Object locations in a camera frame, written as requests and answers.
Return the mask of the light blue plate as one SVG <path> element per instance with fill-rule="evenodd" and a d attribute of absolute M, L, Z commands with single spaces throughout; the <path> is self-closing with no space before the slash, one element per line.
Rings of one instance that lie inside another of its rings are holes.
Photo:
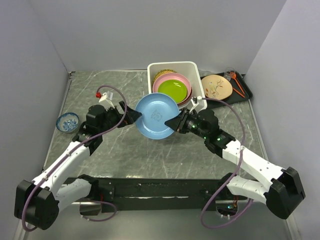
<path fill-rule="evenodd" d="M 142 97 L 135 110 L 142 114 L 135 122 L 138 131 L 152 140 L 161 140 L 174 133 L 165 122 L 176 117 L 179 107 L 168 95 L 163 93 L 150 93 Z"/>

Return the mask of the red round plate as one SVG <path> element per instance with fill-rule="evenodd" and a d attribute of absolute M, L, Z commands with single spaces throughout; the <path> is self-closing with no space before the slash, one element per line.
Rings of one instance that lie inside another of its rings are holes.
<path fill-rule="evenodd" d="M 187 98 L 185 99 L 185 102 L 188 103 L 190 99 L 192 98 L 193 89 L 191 88 L 190 93 L 188 94 Z"/>

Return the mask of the lime green plate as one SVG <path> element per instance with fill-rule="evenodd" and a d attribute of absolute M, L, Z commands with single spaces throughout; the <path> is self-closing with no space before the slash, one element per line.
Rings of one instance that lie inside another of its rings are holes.
<path fill-rule="evenodd" d="M 187 97 L 188 90 L 186 85 L 181 81 L 169 79 L 159 85 L 157 92 L 168 95 L 179 104 Z"/>

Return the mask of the pink plate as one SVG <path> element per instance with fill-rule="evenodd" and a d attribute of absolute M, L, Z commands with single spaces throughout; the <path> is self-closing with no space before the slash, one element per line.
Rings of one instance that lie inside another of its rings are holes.
<path fill-rule="evenodd" d="M 179 74 L 179 73 L 167 73 L 167 74 L 160 76 L 156 81 L 154 81 L 154 83 L 152 85 L 152 93 L 160 93 L 160 92 L 158 92 L 158 88 L 159 88 L 160 84 L 162 84 L 164 81 L 167 81 L 167 80 L 178 80 L 178 81 L 184 83 L 187 88 L 187 96 L 189 95 L 189 93 L 192 89 L 191 84 L 185 76 L 183 76 L 182 74 Z M 187 102 L 185 102 L 185 99 L 184 99 L 184 101 L 182 101 L 180 103 L 176 103 L 176 104 L 178 106 L 182 106 L 182 105 L 186 104 Z"/>

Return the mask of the round bamboo mat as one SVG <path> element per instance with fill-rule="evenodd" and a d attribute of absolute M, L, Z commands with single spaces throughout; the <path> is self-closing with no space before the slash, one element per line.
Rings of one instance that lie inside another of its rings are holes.
<path fill-rule="evenodd" d="M 177 72 L 173 69 L 162 69 L 154 76 L 153 81 L 156 81 L 162 75 L 170 74 L 170 73 L 177 73 Z"/>

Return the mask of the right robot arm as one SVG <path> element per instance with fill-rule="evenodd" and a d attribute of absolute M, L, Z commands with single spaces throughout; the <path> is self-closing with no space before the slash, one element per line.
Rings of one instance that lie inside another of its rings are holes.
<path fill-rule="evenodd" d="M 207 149 L 224 160 L 237 165 L 254 177 L 245 179 L 237 173 L 225 176 L 225 182 L 212 195 L 224 199 L 242 196 L 258 201 L 278 218 L 286 220 L 305 199 L 305 191 L 299 173 L 292 167 L 284 169 L 255 154 L 232 135 L 222 130 L 218 118 L 210 110 L 198 114 L 182 110 L 165 125 L 180 134 L 191 132 L 204 139 Z"/>

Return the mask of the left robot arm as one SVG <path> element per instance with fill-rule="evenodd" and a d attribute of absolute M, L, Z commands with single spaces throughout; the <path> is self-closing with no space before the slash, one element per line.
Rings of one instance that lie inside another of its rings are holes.
<path fill-rule="evenodd" d="M 120 101 L 123 113 L 116 107 L 106 109 L 100 104 L 92 105 L 86 120 L 80 125 L 63 154 L 49 168 L 32 181 L 23 180 L 16 188 L 14 216 L 21 219 L 26 232 L 39 228 L 48 229 L 59 213 L 80 199 L 96 202 L 103 194 L 99 181 L 88 175 L 79 176 L 63 187 L 70 174 L 87 160 L 103 142 L 103 135 L 134 124 L 142 113 Z"/>

